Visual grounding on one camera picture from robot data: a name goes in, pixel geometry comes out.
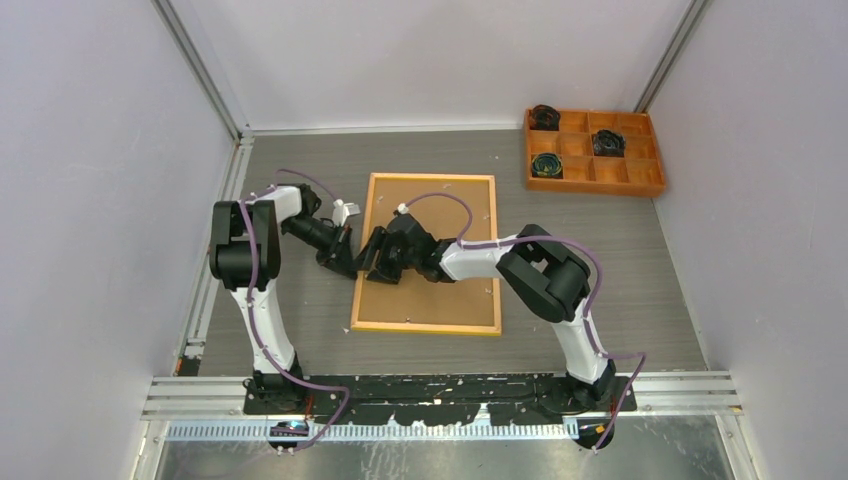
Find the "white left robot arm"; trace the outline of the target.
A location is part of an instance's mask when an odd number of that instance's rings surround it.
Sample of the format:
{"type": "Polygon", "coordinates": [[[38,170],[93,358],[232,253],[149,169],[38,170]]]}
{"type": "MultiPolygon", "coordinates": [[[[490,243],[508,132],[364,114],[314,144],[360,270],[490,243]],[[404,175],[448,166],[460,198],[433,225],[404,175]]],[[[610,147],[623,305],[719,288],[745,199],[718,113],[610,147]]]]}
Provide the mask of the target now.
{"type": "Polygon", "coordinates": [[[316,217],[322,201],[307,184],[271,185],[260,194],[213,206],[209,269],[242,313],[253,351],[248,396],[268,399],[280,412],[298,412],[310,386],[282,320],[276,292],[281,241],[291,235],[315,251],[319,266],[342,277],[357,276],[350,217],[355,203],[332,202],[328,218],[316,217]]]}

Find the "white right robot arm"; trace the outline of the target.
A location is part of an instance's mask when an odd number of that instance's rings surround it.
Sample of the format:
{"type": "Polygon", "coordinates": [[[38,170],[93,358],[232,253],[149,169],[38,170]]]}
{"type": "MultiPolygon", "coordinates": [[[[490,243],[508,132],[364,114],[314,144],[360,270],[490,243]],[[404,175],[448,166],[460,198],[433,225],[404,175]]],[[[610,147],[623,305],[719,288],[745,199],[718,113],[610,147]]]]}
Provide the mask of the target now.
{"type": "Polygon", "coordinates": [[[616,366],[603,350],[590,305],[589,266],[536,224],[487,241],[437,239],[409,213],[370,234],[354,267],[372,282],[397,284],[414,270],[432,283],[501,279],[538,318],[551,323],[566,359],[565,392],[596,410],[613,390],[616,366]]]}

